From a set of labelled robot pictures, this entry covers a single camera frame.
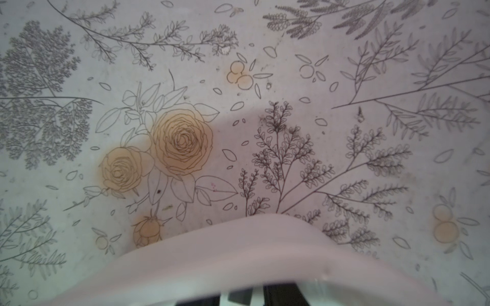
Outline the white plastic tray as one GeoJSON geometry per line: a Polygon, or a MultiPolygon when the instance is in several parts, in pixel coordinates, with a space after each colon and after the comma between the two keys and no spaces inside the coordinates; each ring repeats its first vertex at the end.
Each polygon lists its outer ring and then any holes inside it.
{"type": "Polygon", "coordinates": [[[413,277],[348,251],[287,215],[215,224],[131,251],[49,305],[158,305],[257,285],[296,283],[322,301],[445,305],[413,277]]]}

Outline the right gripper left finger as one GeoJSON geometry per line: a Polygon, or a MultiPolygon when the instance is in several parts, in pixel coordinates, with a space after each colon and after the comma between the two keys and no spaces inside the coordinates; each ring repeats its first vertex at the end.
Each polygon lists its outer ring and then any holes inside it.
{"type": "Polygon", "coordinates": [[[213,297],[201,298],[199,300],[192,300],[187,302],[178,302],[176,306],[219,306],[220,295],[213,297]]]}

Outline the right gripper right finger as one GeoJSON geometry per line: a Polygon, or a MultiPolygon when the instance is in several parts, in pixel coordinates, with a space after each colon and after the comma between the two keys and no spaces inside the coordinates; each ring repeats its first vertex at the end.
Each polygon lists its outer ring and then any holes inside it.
{"type": "Polygon", "coordinates": [[[297,284],[275,284],[263,287],[265,306],[309,306],[297,284]]]}

